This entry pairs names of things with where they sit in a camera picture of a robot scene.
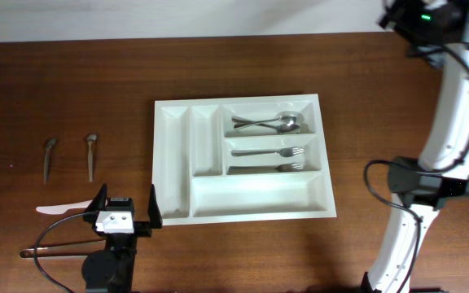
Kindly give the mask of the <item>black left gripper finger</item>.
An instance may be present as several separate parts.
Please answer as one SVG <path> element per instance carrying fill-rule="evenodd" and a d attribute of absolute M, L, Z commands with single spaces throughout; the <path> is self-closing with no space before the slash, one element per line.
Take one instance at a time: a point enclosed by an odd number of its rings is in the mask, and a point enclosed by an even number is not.
<path fill-rule="evenodd" d="M 156 187 L 154 184 L 151 185 L 150 197 L 148 202 L 147 214 L 150 219 L 150 225 L 152 229 L 161 229 L 163 226 L 163 220 L 160 213 L 160 208 L 156 199 Z"/>
<path fill-rule="evenodd" d="M 98 214 L 105 210 L 107 202 L 107 184 L 102 184 L 97 195 L 90 201 L 87 208 L 84 210 L 83 221 L 95 222 Z"/>

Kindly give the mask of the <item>metal tongs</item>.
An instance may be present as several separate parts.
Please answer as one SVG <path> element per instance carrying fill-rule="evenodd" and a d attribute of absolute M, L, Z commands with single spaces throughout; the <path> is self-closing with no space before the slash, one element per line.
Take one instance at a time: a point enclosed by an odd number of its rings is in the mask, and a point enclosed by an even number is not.
<path fill-rule="evenodd" d="M 103 239 L 85 240 L 82 242 L 71 242 L 52 244 L 45 247 L 25 248 L 20 251 L 20 259 L 31 260 L 34 255 L 38 259 L 56 259 L 56 258 L 77 258 L 88 256 L 93 248 L 101 247 L 105 241 Z"/>

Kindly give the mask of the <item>white plastic knife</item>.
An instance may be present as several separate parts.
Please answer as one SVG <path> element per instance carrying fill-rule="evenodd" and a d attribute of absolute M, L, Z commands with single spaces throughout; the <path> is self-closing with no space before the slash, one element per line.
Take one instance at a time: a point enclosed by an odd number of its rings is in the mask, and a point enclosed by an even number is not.
<path fill-rule="evenodd" d="M 41 206 L 36 207 L 36 211 L 41 214 L 46 215 L 62 215 L 69 210 L 73 209 L 86 209 L 90 205 L 91 201 L 86 200 L 77 203 L 67 203 L 67 204 L 60 204 L 60 205 L 53 205 L 53 206 Z"/>

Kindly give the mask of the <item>small teaspoon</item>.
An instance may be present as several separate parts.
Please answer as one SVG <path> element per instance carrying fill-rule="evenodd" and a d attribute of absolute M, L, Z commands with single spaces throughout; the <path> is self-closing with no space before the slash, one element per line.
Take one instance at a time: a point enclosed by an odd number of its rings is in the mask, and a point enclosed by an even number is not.
<path fill-rule="evenodd" d="M 97 141 L 97 134 L 91 133 L 86 137 L 86 142 L 88 146 L 87 152 L 87 167 L 88 167 L 88 176 L 89 182 L 94 180 L 94 153 L 93 153 L 93 144 Z"/>
<path fill-rule="evenodd" d="M 49 173 L 50 173 L 50 155 L 56 143 L 57 143 L 57 138 L 52 137 L 46 142 L 46 145 L 45 145 L 45 155 L 44 155 L 44 161 L 43 161 L 43 184 L 44 185 L 46 185 L 48 182 Z"/>

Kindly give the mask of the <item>metal fork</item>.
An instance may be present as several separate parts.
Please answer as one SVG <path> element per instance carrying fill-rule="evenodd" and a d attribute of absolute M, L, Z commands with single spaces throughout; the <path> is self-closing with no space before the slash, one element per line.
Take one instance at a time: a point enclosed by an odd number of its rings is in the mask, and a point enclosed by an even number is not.
<path fill-rule="evenodd" d="M 302 171 L 305 168 L 303 163 L 280 164 L 276 166 L 231 166 L 228 168 L 229 174 L 249 174 L 249 173 L 290 173 Z"/>
<path fill-rule="evenodd" d="M 305 153 L 305 149 L 302 146 L 294 146 L 294 147 L 287 147 L 282 149 L 275 149 L 275 150 L 260 150 L 260 151 L 250 151 L 250 150 L 233 150 L 231 155 L 234 157 L 242 157 L 242 156 L 251 156 L 251 155 L 270 155 L 276 154 L 280 155 L 281 157 L 294 157 L 298 155 L 302 155 Z"/>

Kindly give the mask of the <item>metal tablespoon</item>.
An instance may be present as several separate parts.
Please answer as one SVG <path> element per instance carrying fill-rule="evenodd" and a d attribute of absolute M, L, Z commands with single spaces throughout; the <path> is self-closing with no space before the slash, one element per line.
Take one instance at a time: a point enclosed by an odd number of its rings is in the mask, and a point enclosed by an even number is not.
<path fill-rule="evenodd" d="M 285 124 L 286 126 L 296 123 L 298 116 L 293 112 L 280 112 L 274 118 L 266 120 L 246 120 L 240 116 L 232 116 L 231 121 L 234 122 L 234 129 L 245 129 L 251 126 L 270 125 L 274 122 Z"/>
<path fill-rule="evenodd" d="M 231 120 L 235 124 L 241 124 L 241 125 L 247 125 L 247 124 L 252 123 L 251 120 L 246 120 L 246 119 L 238 117 L 238 116 L 232 116 Z M 256 126 L 264 127 L 264 128 L 267 128 L 267 129 L 272 129 L 277 134 L 294 134 L 294 133 L 300 133 L 301 132 L 301 127 L 297 124 L 291 124 L 291 125 L 282 124 L 282 125 L 274 126 L 274 125 L 269 125 L 269 124 L 266 124 L 266 123 L 260 123 L 260 124 L 256 124 Z"/>

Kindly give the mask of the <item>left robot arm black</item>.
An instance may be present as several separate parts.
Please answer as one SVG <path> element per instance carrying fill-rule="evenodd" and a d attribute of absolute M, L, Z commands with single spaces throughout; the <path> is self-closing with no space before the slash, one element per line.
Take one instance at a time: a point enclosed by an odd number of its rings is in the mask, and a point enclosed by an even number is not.
<path fill-rule="evenodd" d="M 162 227 L 162 216 L 156 200 L 156 188 L 150 189 L 148 221 L 134 219 L 131 198 L 109 198 L 107 186 L 101 189 L 84 210 L 83 220 L 105 241 L 102 250 L 88 255 L 81 275 L 87 292 L 131 292 L 134 263 L 139 238 L 150 238 Z"/>

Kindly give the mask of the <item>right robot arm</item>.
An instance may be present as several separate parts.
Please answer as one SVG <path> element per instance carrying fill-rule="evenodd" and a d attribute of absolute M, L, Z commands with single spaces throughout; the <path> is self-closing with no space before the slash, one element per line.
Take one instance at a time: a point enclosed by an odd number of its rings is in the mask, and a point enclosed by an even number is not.
<path fill-rule="evenodd" d="M 406 55 L 443 71 L 436 115 L 418 158 L 385 160 L 391 208 L 362 292 L 409 292 L 423 239 L 450 199 L 469 198 L 469 1 L 385 1 L 379 26 L 410 44 Z"/>

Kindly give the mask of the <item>white plastic cutlery tray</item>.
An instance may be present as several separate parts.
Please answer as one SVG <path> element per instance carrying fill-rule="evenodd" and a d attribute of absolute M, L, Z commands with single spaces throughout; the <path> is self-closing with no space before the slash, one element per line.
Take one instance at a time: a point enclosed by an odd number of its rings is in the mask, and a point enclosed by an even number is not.
<path fill-rule="evenodd" d="M 266 120 L 298 116 L 300 133 L 251 126 L 232 116 Z M 234 157 L 233 150 L 303 147 L 294 157 Z M 229 174 L 231 166 L 303 163 L 290 173 Z M 316 94 L 158 101 L 154 106 L 152 181 L 166 225 L 330 218 L 336 214 L 322 113 Z"/>

